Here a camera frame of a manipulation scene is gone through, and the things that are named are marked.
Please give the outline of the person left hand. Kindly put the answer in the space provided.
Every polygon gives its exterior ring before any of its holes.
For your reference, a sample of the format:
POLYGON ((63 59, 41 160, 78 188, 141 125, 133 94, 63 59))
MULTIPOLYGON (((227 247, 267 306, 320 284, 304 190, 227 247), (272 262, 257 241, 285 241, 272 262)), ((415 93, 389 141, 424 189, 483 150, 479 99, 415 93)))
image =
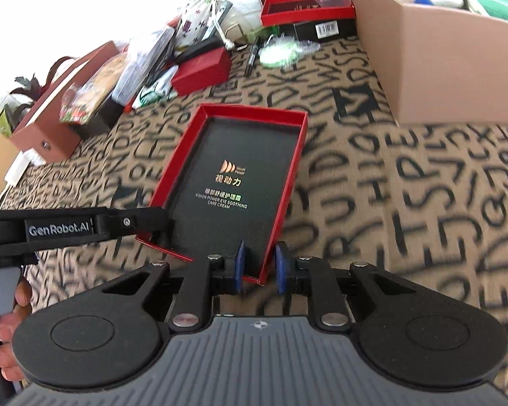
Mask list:
POLYGON ((0 318, 0 370, 1 376, 10 381, 24 379, 23 371, 13 353, 13 335, 23 321, 32 314, 32 287, 22 278, 14 293, 14 307, 0 318))

